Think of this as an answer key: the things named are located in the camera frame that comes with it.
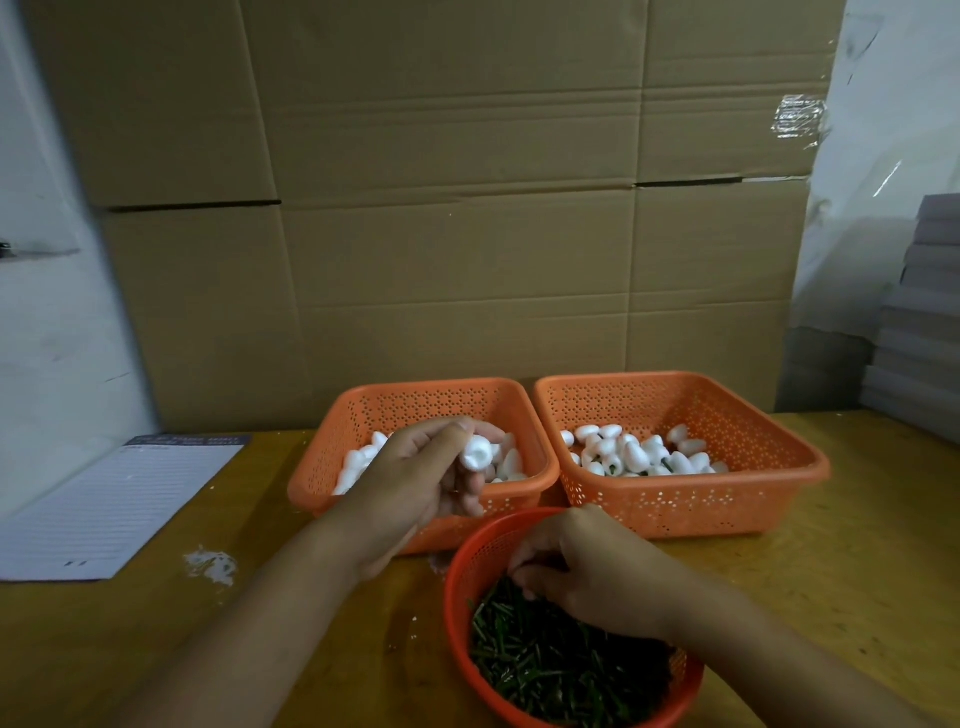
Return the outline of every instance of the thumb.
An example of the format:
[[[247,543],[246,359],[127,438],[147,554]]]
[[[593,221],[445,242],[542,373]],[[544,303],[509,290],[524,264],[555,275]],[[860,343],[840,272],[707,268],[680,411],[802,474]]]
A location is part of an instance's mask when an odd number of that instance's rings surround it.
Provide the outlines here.
[[[473,434],[473,420],[463,419],[442,429],[409,463],[417,480],[438,483]]]
[[[567,596],[570,593],[571,574],[536,564],[520,567],[513,573],[514,583],[520,589],[544,596],[558,607],[566,609]]]

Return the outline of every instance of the perforated basket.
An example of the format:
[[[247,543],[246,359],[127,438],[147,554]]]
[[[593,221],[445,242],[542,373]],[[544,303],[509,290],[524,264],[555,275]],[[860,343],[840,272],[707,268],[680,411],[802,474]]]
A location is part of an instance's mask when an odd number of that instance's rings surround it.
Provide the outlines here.
[[[372,384],[342,394],[330,408],[290,479],[287,496],[299,508],[319,516],[334,505],[344,455],[370,443],[374,432],[394,432],[435,417],[466,415],[516,436],[526,480],[488,485],[481,496],[483,519],[436,519],[411,540],[403,553],[440,551],[459,546],[485,520],[540,502],[540,493],[560,475],[557,455],[527,393],[511,379],[451,379]]]
[[[507,570],[510,556],[526,532],[537,522],[561,513],[563,508],[535,508],[508,514],[471,535],[450,564],[444,586],[444,627],[454,661],[470,686],[500,717],[517,728],[549,728],[542,720],[523,713],[490,686],[469,657],[472,609]],[[673,682],[663,706],[639,728],[667,728],[680,720],[696,697],[704,666],[678,649],[670,662]]]
[[[801,487],[829,477],[826,457],[729,389],[689,372],[549,376],[534,402],[574,505],[596,503],[645,538],[767,531]],[[574,465],[560,432],[616,423],[641,441],[686,424],[730,473],[602,477]]]

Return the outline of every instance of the paper sheet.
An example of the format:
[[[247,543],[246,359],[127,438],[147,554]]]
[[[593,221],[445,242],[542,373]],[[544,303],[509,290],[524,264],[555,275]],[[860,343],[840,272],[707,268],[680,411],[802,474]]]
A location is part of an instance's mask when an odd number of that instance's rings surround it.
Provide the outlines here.
[[[0,580],[111,578],[249,440],[179,435],[130,440],[0,522]]]

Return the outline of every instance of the table surface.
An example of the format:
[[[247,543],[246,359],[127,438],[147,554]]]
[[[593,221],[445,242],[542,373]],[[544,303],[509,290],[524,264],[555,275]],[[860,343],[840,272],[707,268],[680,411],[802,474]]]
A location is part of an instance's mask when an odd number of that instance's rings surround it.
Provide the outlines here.
[[[960,721],[960,449],[871,412],[777,419],[827,454],[833,478],[802,492],[772,533],[663,547]],[[0,585],[0,723],[97,725],[216,618],[307,523],[285,488],[310,435],[254,435],[109,581]],[[190,576],[184,556],[200,548],[236,560],[232,586]],[[276,725],[500,725],[449,657],[442,588],[427,558],[409,557],[357,590]],[[759,722],[708,673],[683,725]]]

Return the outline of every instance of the clear plastic tape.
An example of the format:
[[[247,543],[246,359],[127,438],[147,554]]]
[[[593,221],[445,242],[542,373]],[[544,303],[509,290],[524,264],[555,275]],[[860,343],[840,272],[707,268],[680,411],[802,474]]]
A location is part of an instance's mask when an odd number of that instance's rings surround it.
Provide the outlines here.
[[[780,139],[811,138],[807,149],[820,145],[827,116],[827,102],[817,96],[798,93],[783,97],[774,114],[771,130]]]

